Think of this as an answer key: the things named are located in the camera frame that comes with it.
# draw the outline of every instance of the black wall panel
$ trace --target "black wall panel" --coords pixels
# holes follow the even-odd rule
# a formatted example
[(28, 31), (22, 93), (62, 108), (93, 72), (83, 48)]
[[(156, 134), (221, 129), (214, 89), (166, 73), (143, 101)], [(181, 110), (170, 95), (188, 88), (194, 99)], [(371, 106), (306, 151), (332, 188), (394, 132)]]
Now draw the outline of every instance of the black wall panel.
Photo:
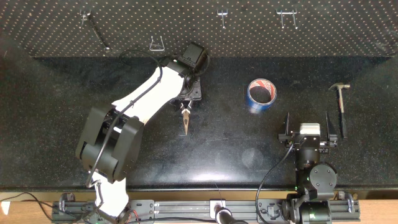
[[(170, 55), (190, 41), (214, 57), (390, 56), (398, 52), (398, 1), (321, 0), (2, 0), (2, 31), (33, 57), (117, 56), (126, 49), (149, 50), (150, 37)], [(112, 48), (103, 51), (88, 21)], [(228, 10), (225, 29), (217, 10)], [(297, 10), (284, 16), (276, 10)]]

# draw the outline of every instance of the wooden floor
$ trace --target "wooden floor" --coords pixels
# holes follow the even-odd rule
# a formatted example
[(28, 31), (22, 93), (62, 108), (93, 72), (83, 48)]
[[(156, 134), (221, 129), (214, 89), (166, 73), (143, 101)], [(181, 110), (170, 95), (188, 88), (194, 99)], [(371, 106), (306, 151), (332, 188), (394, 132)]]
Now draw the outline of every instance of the wooden floor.
[[(359, 206), (361, 224), (398, 223), (398, 200), (360, 200)], [(51, 208), (45, 207), (45, 210), (51, 214)], [(35, 202), (11, 202), (9, 214), (0, 213), (0, 224), (50, 223)]]

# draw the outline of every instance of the hammer head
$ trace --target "hammer head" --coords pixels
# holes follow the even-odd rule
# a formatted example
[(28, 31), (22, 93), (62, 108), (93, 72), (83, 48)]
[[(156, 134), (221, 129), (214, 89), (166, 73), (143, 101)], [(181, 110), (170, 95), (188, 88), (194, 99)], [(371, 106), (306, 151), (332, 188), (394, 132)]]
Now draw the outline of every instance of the hammer head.
[(344, 88), (349, 88), (350, 86), (351, 86), (350, 84), (335, 83), (329, 88), (329, 90), (331, 90), (334, 87), (336, 87), (338, 90), (340, 90), (340, 89), (344, 89)]

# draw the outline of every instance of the black tabletop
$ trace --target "black tabletop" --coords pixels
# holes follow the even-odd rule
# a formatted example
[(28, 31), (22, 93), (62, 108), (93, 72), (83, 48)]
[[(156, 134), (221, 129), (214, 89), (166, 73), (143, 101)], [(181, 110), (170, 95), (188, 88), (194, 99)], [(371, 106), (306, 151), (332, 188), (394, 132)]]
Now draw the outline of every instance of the black tabletop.
[[(87, 171), (75, 148), (88, 112), (134, 91), (155, 69), (148, 58), (37, 58), (1, 61), (0, 189), (84, 190)], [(129, 190), (255, 189), (284, 155), (277, 134), (320, 123), (339, 129), (336, 82), (343, 90), (348, 139), (322, 161), (338, 171), (338, 188), (398, 187), (398, 59), (364, 57), (214, 58), (201, 77), (188, 135), (178, 106), (164, 105), (146, 124)], [(248, 84), (266, 78), (275, 103), (249, 112)], [(293, 189), (294, 155), (275, 169), (265, 189)]]

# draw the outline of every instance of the blue tape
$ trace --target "blue tape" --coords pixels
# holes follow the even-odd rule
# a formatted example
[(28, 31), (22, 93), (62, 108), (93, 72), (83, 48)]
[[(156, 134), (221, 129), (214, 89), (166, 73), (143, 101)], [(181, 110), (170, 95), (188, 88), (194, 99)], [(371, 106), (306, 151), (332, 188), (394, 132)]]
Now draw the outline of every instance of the blue tape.
[[(251, 97), (250, 90), (251, 90), (251, 88), (254, 88), (256, 86), (261, 86), (269, 92), (269, 94), (271, 96), (270, 102), (259, 103)], [(246, 102), (251, 108), (258, 110), (258, 111), (263, 111), (263, 110), (268, 109), (275, 102), (275, 100), (276, 100), (276, 88), (275, 88), (274, 84), (272, 84), (272, 82), (270, 82), (269, 80), (263, 79), (263, 78), (258, 78), (256, 80), (253, 80), (250, 83), (250, 85), (248, 87), (248, 93), (246, 95)]]

